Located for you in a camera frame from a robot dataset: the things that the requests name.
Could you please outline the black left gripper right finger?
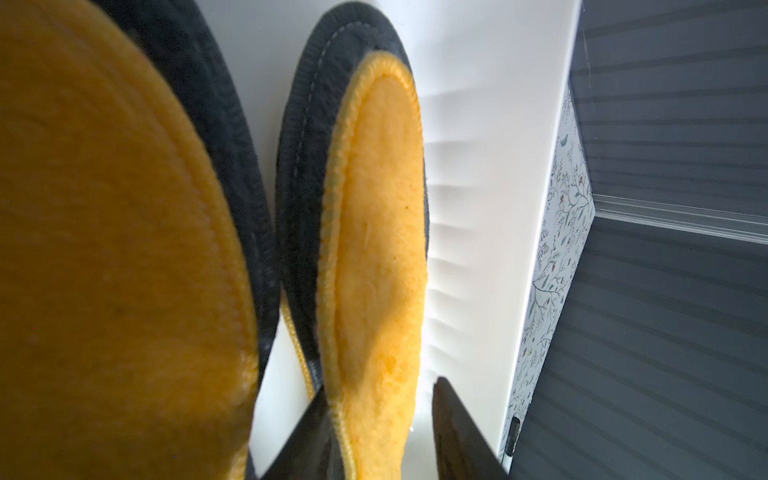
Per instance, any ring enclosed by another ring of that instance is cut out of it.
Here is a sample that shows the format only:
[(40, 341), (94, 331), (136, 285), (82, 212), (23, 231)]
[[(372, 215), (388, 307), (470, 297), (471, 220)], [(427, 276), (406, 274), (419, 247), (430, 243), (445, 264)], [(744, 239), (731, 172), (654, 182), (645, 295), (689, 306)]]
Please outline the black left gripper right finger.
[(432, 421), (440, 480), (508, 479), (508, 473), (445, 377), (439, 377), (433, 387)]

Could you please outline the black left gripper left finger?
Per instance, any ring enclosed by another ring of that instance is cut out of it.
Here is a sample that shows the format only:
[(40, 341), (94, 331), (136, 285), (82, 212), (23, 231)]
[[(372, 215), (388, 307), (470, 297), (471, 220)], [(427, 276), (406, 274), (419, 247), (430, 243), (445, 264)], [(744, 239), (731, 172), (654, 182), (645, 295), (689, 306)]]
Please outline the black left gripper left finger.
[(261, 479), (344, 479), (344, 466), (325, 388), (321, 387)]

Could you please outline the grey fleece insole front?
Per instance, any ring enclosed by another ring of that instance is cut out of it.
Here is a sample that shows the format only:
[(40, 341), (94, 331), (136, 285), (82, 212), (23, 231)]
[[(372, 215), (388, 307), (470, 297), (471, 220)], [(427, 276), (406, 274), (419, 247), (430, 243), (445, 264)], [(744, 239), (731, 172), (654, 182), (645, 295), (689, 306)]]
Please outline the grey fleece insole front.
[(242, 248), (263, 375), (279, 320), (276, 241), (258, 158), (232, 77), (194, 1), (100, 1), (184, 107), (221, 184)]

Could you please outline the orange insole box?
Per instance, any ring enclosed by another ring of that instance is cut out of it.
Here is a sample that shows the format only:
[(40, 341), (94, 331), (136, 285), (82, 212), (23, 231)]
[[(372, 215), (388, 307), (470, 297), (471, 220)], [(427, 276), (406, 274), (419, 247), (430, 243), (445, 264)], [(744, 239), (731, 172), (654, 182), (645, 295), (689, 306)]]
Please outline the orange insole box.
[(285, 294), (284, 291), (281, 292), (280, 312), (281, 312), (281, 317), (283, 319), (283, 323), (285, 324), (286, 330), (289, 334), (289, 337), (291, 339), (292, 345), (296, 353), (296, 358), (301, 370), (305, 390), (307, 393), (307, 398), (309, 401), (311, 401), (315, 396), (315, 387), (313, 384), (310, 369), (308, 367), (308, 364), (304, 355), (304, 351), (302, 349), (302, 346), (293, 322), (287, 295)]

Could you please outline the orange insole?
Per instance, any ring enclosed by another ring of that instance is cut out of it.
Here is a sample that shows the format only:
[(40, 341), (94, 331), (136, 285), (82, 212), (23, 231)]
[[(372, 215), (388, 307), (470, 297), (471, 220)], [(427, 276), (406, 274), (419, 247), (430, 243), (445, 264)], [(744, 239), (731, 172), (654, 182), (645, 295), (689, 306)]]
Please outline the orange insole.
[(394, 54), (364, 56), (328, 149), (316, 323), (349, 479), (397, 479), (420, 373), (428, 214), (420, 107)]
[(241, 479), (256, 316), (212, 162), (88, 1), (1, 5), (1, 475)]

